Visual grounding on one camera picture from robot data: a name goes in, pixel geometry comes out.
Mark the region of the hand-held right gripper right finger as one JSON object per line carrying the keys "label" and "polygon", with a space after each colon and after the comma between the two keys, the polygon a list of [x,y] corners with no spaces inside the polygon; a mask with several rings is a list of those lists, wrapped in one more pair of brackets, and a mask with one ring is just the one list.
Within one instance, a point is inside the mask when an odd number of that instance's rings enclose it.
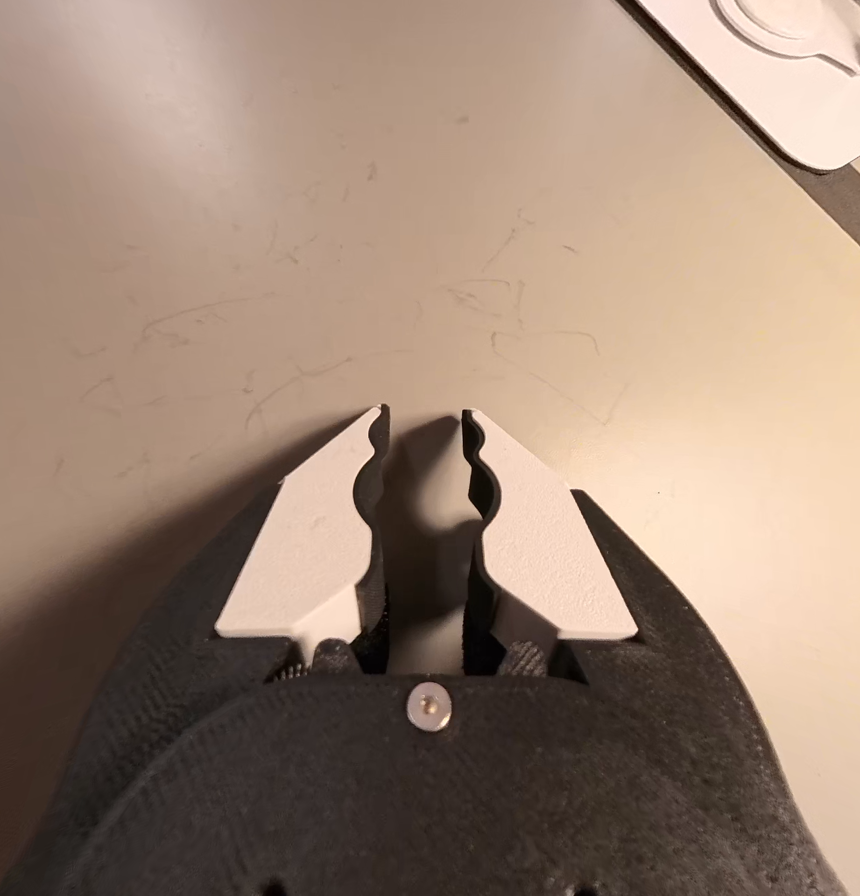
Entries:
{"label": "hand-held right gripper right finger", "polygon": [[481,517],[466,622],[504,650],[634,638],[638,625],[570,487],[487,414],[463,413],[469,500]]}

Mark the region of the white stand base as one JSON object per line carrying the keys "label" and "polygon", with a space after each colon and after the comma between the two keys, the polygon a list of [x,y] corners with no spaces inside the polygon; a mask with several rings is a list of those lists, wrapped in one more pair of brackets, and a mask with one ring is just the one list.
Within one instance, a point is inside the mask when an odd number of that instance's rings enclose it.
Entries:
{"label": "white stand base", "polygon": [[860,157],[859,1],[638,5],[792,160],[831,171]]}

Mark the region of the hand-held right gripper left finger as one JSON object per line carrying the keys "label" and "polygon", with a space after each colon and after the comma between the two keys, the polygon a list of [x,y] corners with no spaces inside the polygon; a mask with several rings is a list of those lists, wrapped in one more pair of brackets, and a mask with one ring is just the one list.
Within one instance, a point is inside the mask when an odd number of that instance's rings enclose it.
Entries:
{"label": "hand-held right gripper left finger", "polygon": [[287,637],[309,655],[374,632],[386,607],[376,507],[389,443],[390,409],[375,405],[284,477],[218,636]]}

